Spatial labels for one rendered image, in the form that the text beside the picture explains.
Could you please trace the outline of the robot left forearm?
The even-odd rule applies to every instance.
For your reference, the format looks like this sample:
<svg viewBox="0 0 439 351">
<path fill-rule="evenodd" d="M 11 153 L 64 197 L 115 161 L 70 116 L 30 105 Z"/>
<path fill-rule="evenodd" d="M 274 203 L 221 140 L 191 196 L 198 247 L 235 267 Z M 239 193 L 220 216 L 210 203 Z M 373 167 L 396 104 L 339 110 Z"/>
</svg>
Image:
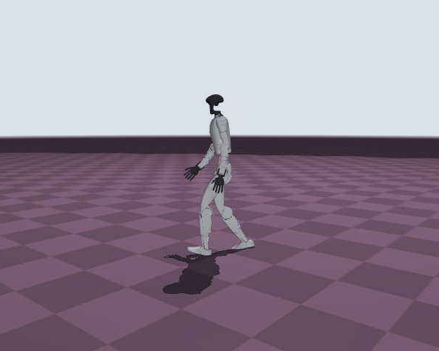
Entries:
<svg viewBox="0 0 439 351">
<path fill-rule="evenodd" d="M 230 154 L 228 154 L 228 146 L 225 143 L 222 143 L 220 145 L 220 161 L 219 164 L 219 174 L 224 175 L 225 174 L 225 168 L 227 167 L 228 157 Z"/>
</svg>

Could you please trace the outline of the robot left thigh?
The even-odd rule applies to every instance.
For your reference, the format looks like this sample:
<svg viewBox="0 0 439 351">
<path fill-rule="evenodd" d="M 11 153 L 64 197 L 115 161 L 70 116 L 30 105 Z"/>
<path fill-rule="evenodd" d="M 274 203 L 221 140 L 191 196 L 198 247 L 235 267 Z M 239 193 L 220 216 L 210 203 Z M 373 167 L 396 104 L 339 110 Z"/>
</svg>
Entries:
<svg viewBox="0 0 439 351">
<path fill-rule="evenodd" d="M 230 171 L 228 171 L 227 169 L 225 169 L 225 177 L 223 177 L 224 179 L 224 185 L 228 184 L 228 182 L 232 179 L 232 175 L 230 175 Z M 214 187 L 214 183 L 212 183 L 213 180 L 215 180 L 215 178 L 218 178 L 219 176 L 217 175 L 217 173 L 211 178 L 211 180 L 208 182 L 208 184 L 206 185 L 206 188 L 203 191 L 203 195 L 201 198 L 201 202 L 200 202 L 200 214 L 202 215 L 202 211 L 205 208 L 210 208 L 213 214 L 213 210 L 212 208 L 209 206 L 209 203 L 217 196 L 218 194 L 218 189 L 219 186 L 217 188 L 217 193 L 215 193 L 216 187 L 214 188 L 213 191 L 213 187 Z M 217 185 L 216 185 L 217 186 Z"/>
</svg>

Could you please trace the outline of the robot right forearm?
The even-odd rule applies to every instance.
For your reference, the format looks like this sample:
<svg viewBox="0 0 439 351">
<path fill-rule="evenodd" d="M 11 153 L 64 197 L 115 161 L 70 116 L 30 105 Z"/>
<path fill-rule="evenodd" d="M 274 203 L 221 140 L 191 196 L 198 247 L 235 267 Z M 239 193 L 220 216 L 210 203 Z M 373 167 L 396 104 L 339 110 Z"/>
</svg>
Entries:
<svg viewBox="0 0 439 351">
<path fill-rule="evenodd" d="M 213 152 L 213 151 L 210 149 L 210 147 L 209 147 L 209 150 L 208 150 L 208 152 L 207 152 L 205 158 L 202 159 L 202 161 L 201 161 L 201 163 L 198 165 L 198 167 L 199 167 L 200 169 L 202 169 L 205 165 L 207 165 L 207 164 L 209 163 L 209 160 L 211 161 L 212 157 L 214 157 L 214 152 Z"/>
</svg>

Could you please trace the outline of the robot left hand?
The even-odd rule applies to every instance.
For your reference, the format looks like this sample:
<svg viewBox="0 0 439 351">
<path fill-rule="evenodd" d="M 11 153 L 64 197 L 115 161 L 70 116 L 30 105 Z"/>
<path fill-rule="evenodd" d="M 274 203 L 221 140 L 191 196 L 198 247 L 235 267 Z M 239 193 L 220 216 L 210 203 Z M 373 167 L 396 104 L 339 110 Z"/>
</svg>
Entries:
<svg viewBox="0 0 439 351">
<path fill-rule="evenodd" d="M 217 175 L 218 175 L 219 177 L 218 177 L 218 178 L 215 178 L 215 180 L 212 181 L 212 183 L 214 183 L 213 191 L 214 191 L 214 188 L 216 187 L 215 193 L 217 193 L 217 188 L 218 188 L 218 186 L 219 186 L 218 193 L 220 193 L 220 187 L 221 187 L 221 186 L 222 186 L 222 188 L 221 188 L 221 193 L 222 193 L 223 185 L 224 185 L 224 179 L 223 179 L 223 177 L 225 177 L 225 174 L 224 174 L 224 175 L 221 175 L 221 174 L 219 174 L 219 171 L 220 171 L 220 169 L 219 169 L 218 172 L 217 172 Z M 225 172 L 226 172 L 226 171 L 225 171 Z M 217 186 L 216 186 L 216 185 L 217 185 Z"/>
</svg>

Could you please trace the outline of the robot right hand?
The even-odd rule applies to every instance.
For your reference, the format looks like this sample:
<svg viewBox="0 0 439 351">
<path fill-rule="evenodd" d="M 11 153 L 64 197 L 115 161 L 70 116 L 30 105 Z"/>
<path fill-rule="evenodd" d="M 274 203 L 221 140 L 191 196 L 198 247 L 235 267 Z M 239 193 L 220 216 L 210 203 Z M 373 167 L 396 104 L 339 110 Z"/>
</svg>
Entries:
<svg viewBox="0 0 439 351">
<path fill-rule="evenodd" d="M 188 172 L 186 172 L 185 174 L 184 174 L 184 176 L 186 175 L 186 174 L 188 174 L 185 178 L 187 178 L 190 174 L 192 174 L 190 177 L 192 177 L 191 179 L 190 179 L 190 181 L 198 174 L 198 172 L 199 172 L 199 170 L 202 170 L 202 169 L 200 169 L 199 167 L 198 167 L 198 165 L 200 164 L 201 162 L 199 162 L 199 163 L 197 163 L 196 164 L 196 166 L 193 166 L 193 167 L 188 167 L 188 168 L 186 168 L 185 170 L 189 170 Z M 205 166 L 204 166 L 205 167 Z M 190 178 L 189 177 L 189 178 Z M 189 178 L 187 179 L 187 180 L 189 180 Z"/>
</svg>

